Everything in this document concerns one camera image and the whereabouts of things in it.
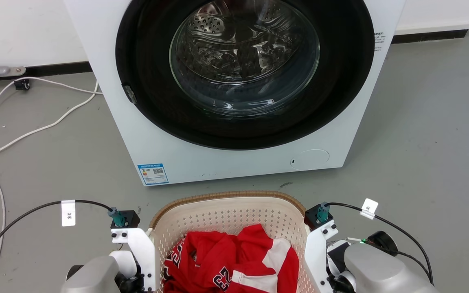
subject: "floor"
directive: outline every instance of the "floor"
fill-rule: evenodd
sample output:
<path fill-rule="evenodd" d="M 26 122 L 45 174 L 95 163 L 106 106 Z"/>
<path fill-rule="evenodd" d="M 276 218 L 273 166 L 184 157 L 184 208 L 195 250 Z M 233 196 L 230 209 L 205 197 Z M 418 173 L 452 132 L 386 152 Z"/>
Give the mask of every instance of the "floor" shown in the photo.
<path fill-rule="evenodd" d="M 89 90 L 95 83 L 92 74 L 51 79 Z M 0 90 L 6 83 L 0 82 Z M 28 92 L 9 91 L 0 104 L 0 147 L 54 122 L 87 96 L 39 82 Z M 469 292 L 469 33 L 465 39 L 391 47 L 340 169 L 145 188 L 106 102 L 97 97 L 58 126 L 2 152 L 0 184 L 7 223 L 63 199 L 135 209 L 146 227 L 168 202 L 209 192 L 278 190 L 308 208 L 323 201 L 359 206 L 369 197 L 379 202 L 379 215 L 425 247 L 439 291 Z M 116 248 L 102 208 L 78 206 L 74 227 L 62 228 L 59 214 L 59 207 L 43 209 L 7 232 L 0 292 L 59 291 L 71 265 Z M 361 238 L 385 230 L 400 250 L 422 259 L 409 239 L 381 222 L 340 207 L 333 214 L 340 236 Z"/>

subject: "red clothing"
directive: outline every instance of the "red clothing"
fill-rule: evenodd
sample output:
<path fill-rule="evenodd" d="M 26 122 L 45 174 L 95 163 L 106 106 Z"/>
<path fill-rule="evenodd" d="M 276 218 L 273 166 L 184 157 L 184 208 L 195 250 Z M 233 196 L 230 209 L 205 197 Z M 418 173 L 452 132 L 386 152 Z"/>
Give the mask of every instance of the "red clothing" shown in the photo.
<path fill-rule="evenodd" d="M 238 236 L 188 232 L 164 261 L 165 293 L 294 293 L 298 256 L 261 224 Z"/>

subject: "white wall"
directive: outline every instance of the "white wall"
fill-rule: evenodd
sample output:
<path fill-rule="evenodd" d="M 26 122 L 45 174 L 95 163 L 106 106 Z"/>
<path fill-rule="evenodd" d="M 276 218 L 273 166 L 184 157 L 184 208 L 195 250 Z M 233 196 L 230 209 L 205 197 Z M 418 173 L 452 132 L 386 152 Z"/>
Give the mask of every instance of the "white wall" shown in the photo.
<path fill-rule="evenodd" d="M 397 33 L 462 28 L 469 28 L 469 0 L 407 0 Z M 86 60 L 62 0 L 0 0 L 0 65 Z"/>

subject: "floor stain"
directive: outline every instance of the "floor stain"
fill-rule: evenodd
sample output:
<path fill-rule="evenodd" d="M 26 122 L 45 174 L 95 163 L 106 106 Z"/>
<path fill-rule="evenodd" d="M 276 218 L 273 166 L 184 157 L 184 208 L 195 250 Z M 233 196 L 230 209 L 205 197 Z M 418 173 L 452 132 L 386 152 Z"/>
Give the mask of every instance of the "floor stain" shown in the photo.
<path fill-rule="evenodd" d="M 282 189 L 283 187 L 287 186 L 287 185 L 291 185 L 292 182 L 285 182 L 284 184 L 280 185 L 280 188 L 278 189 Z"/>

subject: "washing machine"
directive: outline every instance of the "washing machine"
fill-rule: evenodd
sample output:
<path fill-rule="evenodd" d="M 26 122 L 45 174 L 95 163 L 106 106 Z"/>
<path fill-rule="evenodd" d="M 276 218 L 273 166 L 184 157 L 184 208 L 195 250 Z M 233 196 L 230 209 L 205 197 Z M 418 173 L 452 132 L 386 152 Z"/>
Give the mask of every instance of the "washing machine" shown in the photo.
<path fill-rule="evenodd" d="M 341 167 L 404 2 L 65 0 L 145 186 Z"/>

